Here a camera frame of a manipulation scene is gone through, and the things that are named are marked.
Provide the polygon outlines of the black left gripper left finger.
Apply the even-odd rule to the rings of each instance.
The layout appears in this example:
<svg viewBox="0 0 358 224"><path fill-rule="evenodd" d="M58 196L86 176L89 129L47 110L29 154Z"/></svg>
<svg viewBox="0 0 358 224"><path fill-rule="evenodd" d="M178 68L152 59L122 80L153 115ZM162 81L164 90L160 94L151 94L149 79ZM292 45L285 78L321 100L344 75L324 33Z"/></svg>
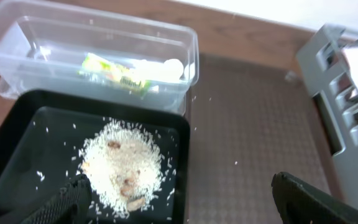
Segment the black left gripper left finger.
<svg viewBox="0 0 358 224"><path fill-rule="evenodd" d="M59 188L57 193L1 216L0 224L85 223L91 201L90 180L86 175L79 174Z"/></svg>

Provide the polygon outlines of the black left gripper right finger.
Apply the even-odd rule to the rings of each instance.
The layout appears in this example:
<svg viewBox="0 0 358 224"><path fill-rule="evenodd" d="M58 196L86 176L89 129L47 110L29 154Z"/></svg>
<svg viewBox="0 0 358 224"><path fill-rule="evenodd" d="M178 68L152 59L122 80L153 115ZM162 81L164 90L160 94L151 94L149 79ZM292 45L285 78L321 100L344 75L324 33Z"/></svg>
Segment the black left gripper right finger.
<svg viewBox="0 0 358 224"><path fill-rule="evenodd" d="M287 172L273 176L272 195L282 222L358 224L358 210Z"/></svg>

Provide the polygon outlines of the rice food waste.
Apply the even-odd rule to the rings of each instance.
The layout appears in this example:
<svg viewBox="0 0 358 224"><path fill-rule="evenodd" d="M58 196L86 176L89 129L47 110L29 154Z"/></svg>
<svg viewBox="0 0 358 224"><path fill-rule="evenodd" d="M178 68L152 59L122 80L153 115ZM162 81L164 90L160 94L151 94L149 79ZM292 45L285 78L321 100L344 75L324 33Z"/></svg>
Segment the rice food waste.
<svg viewBox="0 0 358 224"><path fill-rule="evenodd" d="M53 119L32 126L36 192L84 174L89 223L173 223L180 135L114 118Z"/></svg>

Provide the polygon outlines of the green orange snack wrapper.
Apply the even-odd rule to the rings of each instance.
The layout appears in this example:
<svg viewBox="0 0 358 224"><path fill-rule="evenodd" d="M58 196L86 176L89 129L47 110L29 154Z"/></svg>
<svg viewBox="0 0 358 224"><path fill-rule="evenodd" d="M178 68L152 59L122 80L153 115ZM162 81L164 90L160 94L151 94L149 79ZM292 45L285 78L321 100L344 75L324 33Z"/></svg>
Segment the green orange snack wrapper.
<svg viewBox="0 0 358 224"><path fill-rule="evenodd" d="M151 86L151 81L138 76L133 68L108 61L92 53L86 55L77 74L88 77L92 82L109 85L112 83L140 95L144 95Z"/></svg>

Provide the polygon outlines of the white tissue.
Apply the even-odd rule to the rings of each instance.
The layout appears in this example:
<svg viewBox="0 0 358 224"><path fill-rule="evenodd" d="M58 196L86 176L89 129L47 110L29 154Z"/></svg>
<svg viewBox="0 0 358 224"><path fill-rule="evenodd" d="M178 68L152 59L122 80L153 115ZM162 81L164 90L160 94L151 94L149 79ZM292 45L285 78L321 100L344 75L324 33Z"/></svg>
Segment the white tissue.
<svg viewBox="0 0 358 224"><path fill-rule="evenodd" d="M184 65L177 58L171 58L164 62L136 60L132 66L134 72L142 78L168 83L190 82L196 74L194 63Z"/></svg>

